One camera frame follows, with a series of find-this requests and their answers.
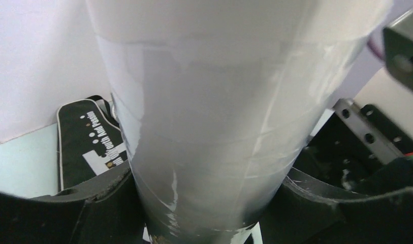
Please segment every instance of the mounting hole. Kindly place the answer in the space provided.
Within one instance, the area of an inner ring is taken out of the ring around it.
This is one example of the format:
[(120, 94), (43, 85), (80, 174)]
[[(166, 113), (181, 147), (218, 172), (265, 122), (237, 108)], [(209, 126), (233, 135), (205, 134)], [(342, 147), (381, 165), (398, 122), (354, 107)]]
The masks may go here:
[(393, 57), (393, 62), (395, 66), (406, 73), (411, 73), (413, 71), (413, 64), (411, 61), (403, 55), (396, 55)]
[(349, 118), (350, 117), (350, 111), (348, 111), (347, 109), (344, 109), (342, 111), (342, 116), (344, 116), (344, 118)]
[(365, 134), (365, 141), (366, 141), (368, 144), (373, 144), (373, 143), (375, 142), (375, 138), (374, 138), (373, 135), (371, 135), (370, 133), (368, 133), (368, 134)]
[(71, 194), (75, 194), (78, 191), (76, 189), (65, 189), (60, 191), (57, 196), (67, 196), (67, 195), (71, 195)]

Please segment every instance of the white cylinder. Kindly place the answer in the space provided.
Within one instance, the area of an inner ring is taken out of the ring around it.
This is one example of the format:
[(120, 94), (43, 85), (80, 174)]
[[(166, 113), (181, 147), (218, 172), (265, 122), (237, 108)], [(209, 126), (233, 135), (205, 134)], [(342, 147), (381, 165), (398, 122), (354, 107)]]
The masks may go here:
[(243, 243), (392, 0), (87, 0), (155, 243)]

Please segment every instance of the purple cable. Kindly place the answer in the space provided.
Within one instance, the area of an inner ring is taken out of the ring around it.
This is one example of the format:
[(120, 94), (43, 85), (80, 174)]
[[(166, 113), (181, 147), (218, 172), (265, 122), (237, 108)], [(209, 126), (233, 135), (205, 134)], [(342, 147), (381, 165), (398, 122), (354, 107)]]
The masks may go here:
[(378, 58), (381, 62), (384, 62), (384, 53), (382, 49), (375, 43), (374, 39), (372, 37), (369, 38), (368, 43), (367, 43), (369, 51)]

